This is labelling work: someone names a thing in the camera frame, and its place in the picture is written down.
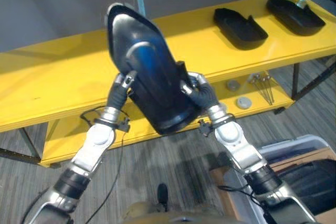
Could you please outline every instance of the black shoe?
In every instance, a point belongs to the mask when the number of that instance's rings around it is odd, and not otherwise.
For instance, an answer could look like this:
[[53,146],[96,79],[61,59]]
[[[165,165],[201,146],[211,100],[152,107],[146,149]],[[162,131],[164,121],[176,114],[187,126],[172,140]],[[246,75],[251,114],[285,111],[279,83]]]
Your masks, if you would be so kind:
[[168,188],[166,184],[161,183],[157,187],[157,200],[159,204],[161,204],[164,207],[164,211],[168,211]]

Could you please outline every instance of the cable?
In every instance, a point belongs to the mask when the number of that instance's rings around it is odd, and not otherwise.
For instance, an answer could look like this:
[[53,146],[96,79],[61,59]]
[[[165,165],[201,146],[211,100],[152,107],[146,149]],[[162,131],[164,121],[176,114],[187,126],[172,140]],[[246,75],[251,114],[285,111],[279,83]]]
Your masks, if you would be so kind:
[[41,191],[38,196],[35,197],[35,199],[29,204],[29,206],[27,207],[23,217],[22,217],[22,220],[21,220],[21,223],[23,224],[25,221],[26,221],[26,218],[27,218],[27,215],[28,213],[30,212],[30,210],[33,208],[33,206],[35,205],[35,203],[40,199],[40,197],[42,197],[42,195],[48,190],[48,188],[44,189],[43,191]]
[[88,125],[89,125],[89,127],[91,127],[92,126],[92,123],[91,123],[91,121],[89,120],[89,119],[87,119],[86,117],[85,117],[85,114],[87,114],[87,113],[89,113],[89,112],[96,112],[96,113],[98,113],[97,112],[97,109],[100,109],[100,108],[104,108],[105,106],[98,106],[98,107],[95,107],[95,108],[93,108],[93,109],[90,109],[90,110],[86,110],[86,111],[84,111],[83,113],[81,113],[81,115],[79,116],[81,119],[83,119]]
[[114,178],[114,181],[113,181],[113,184],[109,190],[109,192],[107,193],[104,201],[100,204],[100,206],[97,208],[97,210],[90,216],[90,218],[85,222],[85,224],[89,223],[90,220],[98,213],[98,211],[103,207],[103,205],[106,203],[106,201],[108,200],[108,198],[110,197],[113,189],[114,189],[114,186],[117,182],[117,179],[119,177],[119,174],[120,174],[120,168],[121,168],[121,161],[122,161],[122,156],[123,156],[123,143],[124,143],[124,137],[126,135],[126,132],[124,133],[124,135],[122,136],[122,139],[121,139],[121,154],[120,154],[120,157],[119,157],[119,160],[118,160],[118,171],[117,171],[117,174]]
[[[106,107],[106,106],[97,106],[97,107],[95,107],[95,108],[93,108],[93,109],[85,110],[83,113],[81,113],[81,114],[79,115],[79,117],[80,117],[81,119],[83,119],[83,120],[88,124],[89,127],[92,127],[92,126],[93,126],[92,122],[91,122],[89,119],[87,119],[85,115],[86,115],[87,113],[89,113],[89,112],[96,112],[96,113],[100,116],[100,112],[97,111],[97,109],[105,108],[105,107]],[[129,118],[129,115],[128,115],[125,111],[123,111],[123,110],[120,110],[120,111],[121,111],[122,113],[124,113],[124,114]]]
[[243,187],[241,187],[241,188],[234,188],[234,187],[230,187],[230,186],[224,186],[224,185],[220,185],[220,186],[217,186],[218,187],[218,189],[219,190],[223,190],[223,191],[231,191],[231,192],[233,192],[233,191],[238,191],[238,192],[240,192],[240,193],[242,193],[242,194],[245,194],[246,196],[248,196],[250,199],[251,199],[251,201],[254,203],[254,204],[256,204],[257,206],[259,206],[259,207],[262,207],[262,205],[261,204],[259,204],[256,200],[257,200],[257,198],[256,197],[254,197],[253,196],[253,191],[252,191],[252,193],[247,193],[247,192],[245,192],[245,191],[243,191],[246,187],[248,187],[248,184],[246,184],[245,186],[243,186]]

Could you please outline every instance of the yellow table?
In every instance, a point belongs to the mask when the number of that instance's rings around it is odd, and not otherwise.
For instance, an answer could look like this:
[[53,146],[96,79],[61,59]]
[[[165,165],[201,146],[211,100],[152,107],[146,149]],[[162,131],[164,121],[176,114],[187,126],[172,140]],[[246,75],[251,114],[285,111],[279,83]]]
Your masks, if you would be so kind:
[[[308,1],[326,25],[312,36],[297,36],[266,10],[267,0],[243,0],[155,19],[176,61],[188,70],[202,72],[214,84],[230,113],[246,116],[293,104],[272,82],[275,103],[270,106],[246,83],[253,72],[277,68],[336,53],[336,17]],[[236,49],[213,23],[214,9],[226,7],[243,16],[253,15],[268,33],[265,43],[253,50]],[[56,39],[0,54],[0,132],[49,122],[40,164],[71,158],[82,145],[87,127],[78,115],[104,105],[117,69],[110,60],[106,31]],[[239,92],[227,92],[227,79],[245,83]],[[239,95],[253,101],[249,110],[234,103]],[[125,143],[157,137],[141,112],[128,101],[131,132]],[[186,129],[195,128],[192,123]],[[120,145],[120,136],[113,147]]]

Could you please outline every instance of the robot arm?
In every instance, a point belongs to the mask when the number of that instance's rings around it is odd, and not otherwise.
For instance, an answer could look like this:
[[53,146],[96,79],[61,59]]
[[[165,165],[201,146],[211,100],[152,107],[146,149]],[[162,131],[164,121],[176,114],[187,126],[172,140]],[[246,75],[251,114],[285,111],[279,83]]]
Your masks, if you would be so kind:
[[235,122],[233,115],[226,113],[205,77],[193,72],[189,76],[198,91],[188,87],[185,82],[181,82],[181,90],[204,108],[211,120],[211,124],[200,121],[201,132],[208,136],[215,131],[217,141],[224,146],[231,162],[242,173],[255,198],[274,221],[287,224],[315,222],[313,214],[303,202],[277,177],[258,150],[247,142],[243,129]]
[[118,74],[108,96],[107,106],[87,132],[82,148],[71,160],[54,186],[38,198],[24,217],[23,223],[66,223],[70,221],[82,193],[101,163],[104,152],[116,139],[120,110],[127,99],[127,90],[136,76]]

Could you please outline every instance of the lower shelf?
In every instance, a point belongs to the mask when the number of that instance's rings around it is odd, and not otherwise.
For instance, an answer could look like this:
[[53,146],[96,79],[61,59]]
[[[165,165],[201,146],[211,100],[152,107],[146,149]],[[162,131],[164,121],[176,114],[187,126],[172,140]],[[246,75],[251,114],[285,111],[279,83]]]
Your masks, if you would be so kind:
[[[269,105],[261,93],[256,90],[252,84],[247,82],[247,78],[248,76],[236,78],[241,86],[239,90],[235,92],[227,90],[226,81],[212,83],[220,102],[224,103],[227,106],[227,112],[234,114],[235,117],[239,118],[268,110],[274,110],[279,107],[288,108],[294,103],[281,86],[272,79],[271,86],[275,102],[273,105]],[[240,96],[245,96],[251,99],[252,106],[249,109],[243,110],[237,107],[236,100]],[[124,145],[138,143],[160,136],[133,103],[127,103],[123,110],[125,110],[131,119],[131,129],[130,132],[124,136]],[[198,120],[199,119],[189,124],[183,131],[197,128]],[[87,130],[87,124],[80,119],[78,115],[49,122],[40,165],[48,166],[49,164],[72,158],[83,145]],[[121,146],[123,135],[123,132],[117,131],[116,141],[111,148]]]

